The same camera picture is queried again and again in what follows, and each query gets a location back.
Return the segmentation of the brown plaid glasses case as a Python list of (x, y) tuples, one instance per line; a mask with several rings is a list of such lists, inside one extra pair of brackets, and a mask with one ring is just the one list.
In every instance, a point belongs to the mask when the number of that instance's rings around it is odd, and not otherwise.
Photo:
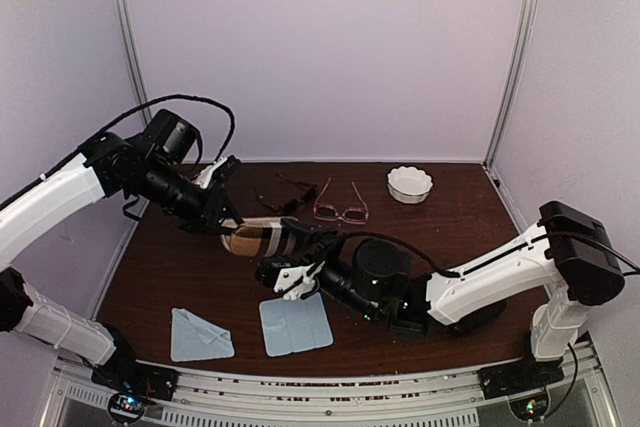
[(226, 219), (222, 226), (231, 232), (221, 234), (220, 240), (228, 252), (240, 257), (288, 255), (296, 249), (297, 241), (283, 227), (283, 220), (297, 221), (297, 218), (253, 217), (245, 218), (241, 224), (233, 219)]

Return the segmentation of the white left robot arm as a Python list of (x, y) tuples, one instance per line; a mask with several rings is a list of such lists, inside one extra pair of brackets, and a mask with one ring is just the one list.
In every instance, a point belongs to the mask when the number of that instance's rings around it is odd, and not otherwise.
[(145, 129), (123, 138), (104, 129), (1, 206), (1, 329), (70, 351), (123, 391), (144, 380), (142, 366), (116, 329), (80, 316), (31, 285), (15, 260), (32, 244), (87, 207), (121, 193), (131, 204), (144, 199), (180, 219), (186, 231), (229, 233), (227, 219), (242, 219), (225, 183), (239, 160), (220, 154), (198, 174), (177, 170), (199, 130), (166, 109)]

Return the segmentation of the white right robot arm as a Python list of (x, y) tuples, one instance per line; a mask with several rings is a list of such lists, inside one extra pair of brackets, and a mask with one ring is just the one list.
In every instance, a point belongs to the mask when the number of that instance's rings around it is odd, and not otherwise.
[(430, 327), (464, 335), (499, 316), (509, 298), (551, 286), (551, 299), (533, 314), (530, 352), (512, 370), (526, 389), (576, 341), (590, 310), (625, 286), (622, 257), (604, 225), (559, 201), (541, 206), (539, 221), (511, 241), (450, 269), (389, 235), (303, 230), (311, 236), (310, 255), (286, 262), (273, 291), (300, 300), (323, 290), (406, 339), (422, 339)]

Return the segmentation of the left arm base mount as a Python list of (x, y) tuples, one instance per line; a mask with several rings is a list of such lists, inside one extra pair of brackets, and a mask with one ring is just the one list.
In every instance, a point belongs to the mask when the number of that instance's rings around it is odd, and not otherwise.
[(134, 373), (133, 380), (118, 383), (104, 369), (92, 369), (91, 381), (114, 391), (107, 401), (106, 411), (121, 425), (141, 420), (158, 401), (171, 401), (179, 378), (175, 369), (144, 363), (137, 363)]

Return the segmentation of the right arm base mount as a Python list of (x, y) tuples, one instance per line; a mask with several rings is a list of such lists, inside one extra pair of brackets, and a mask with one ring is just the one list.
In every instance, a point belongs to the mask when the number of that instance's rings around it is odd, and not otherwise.
[(524, 359), (484, 367), (478, 372), (485, 400), (508, 398), (514, 417), (533, 423), (551, 412), (548, 387), (564, 379), (560, 361), (536, 362)]

